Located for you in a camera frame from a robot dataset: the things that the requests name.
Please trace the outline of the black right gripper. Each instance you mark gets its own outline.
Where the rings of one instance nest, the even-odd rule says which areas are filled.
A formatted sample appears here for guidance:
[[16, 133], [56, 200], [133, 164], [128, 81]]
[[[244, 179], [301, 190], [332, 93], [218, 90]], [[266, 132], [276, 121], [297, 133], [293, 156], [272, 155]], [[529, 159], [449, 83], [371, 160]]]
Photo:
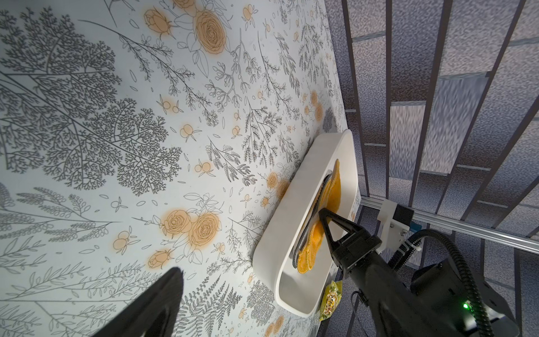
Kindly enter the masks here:
[[[369, 303], [373, 298], [404, 295], [404, 285], [376, 253], [381, 244], [378, 237], [327, 208], [320, 210], [318, 215], [332, 259], [342, 270], [343, 277], [352, 279], [363, 303]], [[340, 239], [334, 238], [334, 227], [343, 231]]]

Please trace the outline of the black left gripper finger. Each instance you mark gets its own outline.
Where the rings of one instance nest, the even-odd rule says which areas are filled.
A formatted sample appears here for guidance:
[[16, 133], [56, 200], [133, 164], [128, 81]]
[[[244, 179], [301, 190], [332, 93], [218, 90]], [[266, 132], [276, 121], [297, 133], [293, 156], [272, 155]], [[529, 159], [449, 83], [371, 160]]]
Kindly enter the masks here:
[[184, 273], [171, 268], [96, 336], [171, 336], [184, 290]]

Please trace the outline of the grey felt insole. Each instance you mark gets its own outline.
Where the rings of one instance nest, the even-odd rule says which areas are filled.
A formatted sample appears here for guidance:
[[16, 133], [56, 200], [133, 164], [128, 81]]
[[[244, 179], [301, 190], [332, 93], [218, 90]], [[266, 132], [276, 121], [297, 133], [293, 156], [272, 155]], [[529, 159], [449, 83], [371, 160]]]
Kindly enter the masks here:
[[290, 257], [292, 259], [292, 266], [297, 269], [298, 268], [298, 261], [299, 261], [299, 255], [304, 246], [307, 242], [308, 237], [308, 228], [310, 225], [310, 221], [314, 218], [314, 215], [316, 213], [317, 207], [319, 206], [319, 203], [321, 201], [321, 195], [324, 191], [324, 188], [326, 187], [327, 183], [330, 181], [331, 174], [328, 174], [324, 177], [318, 191], [317, 196], [314, 199], [314, 202], [311, 204], [309, 212], [307, 212], [307, 216], [302, 224], [300, 234], [296, 240], [296, 243], [290, 253]]

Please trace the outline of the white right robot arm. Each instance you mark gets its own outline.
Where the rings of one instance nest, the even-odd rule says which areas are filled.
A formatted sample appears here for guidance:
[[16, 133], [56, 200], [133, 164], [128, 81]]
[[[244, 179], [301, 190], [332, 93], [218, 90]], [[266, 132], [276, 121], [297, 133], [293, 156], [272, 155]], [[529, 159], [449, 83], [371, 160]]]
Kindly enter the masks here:
[[[385, 262], [379, 237], [322, 209], [319, 219], [329, 251], [371, 311], [377, 336], [518, 336], [507, 301], [475, 274], [458, 247], [440, 231], [419, 230]], [[415, 271], [410, 286], [397, 272], [423, 239], [441, 244], [448, 258]]]

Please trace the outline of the white plastic storage box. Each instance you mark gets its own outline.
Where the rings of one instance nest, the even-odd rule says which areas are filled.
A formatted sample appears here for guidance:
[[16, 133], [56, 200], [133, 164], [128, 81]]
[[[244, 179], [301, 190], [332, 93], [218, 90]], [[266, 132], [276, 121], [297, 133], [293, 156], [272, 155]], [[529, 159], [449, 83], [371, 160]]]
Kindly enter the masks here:
[[306, 154], [279, 206], [275, 209], [253, 254], [255, 276], [271, 290], [275, 302], [299, 317], [317, 311], [333, 260], [322, 244], [314, 268], [300, 274], [292, 265], [291, 252], [318, 189], [340, 162], [341, 205], [338, 215], [350, 217], [358, 209], [357, 160], [350, 130], [319, 135]]

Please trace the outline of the yellow-green snack bag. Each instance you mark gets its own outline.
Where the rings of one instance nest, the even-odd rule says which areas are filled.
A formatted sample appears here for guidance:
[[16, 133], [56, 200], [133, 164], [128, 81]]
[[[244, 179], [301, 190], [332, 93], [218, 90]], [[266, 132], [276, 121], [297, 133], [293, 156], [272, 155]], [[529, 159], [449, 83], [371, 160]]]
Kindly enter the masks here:
[[319, 307], [319, 321], [330, 318], [342, 299], [342, 281], [332, 281], [324, 290]]

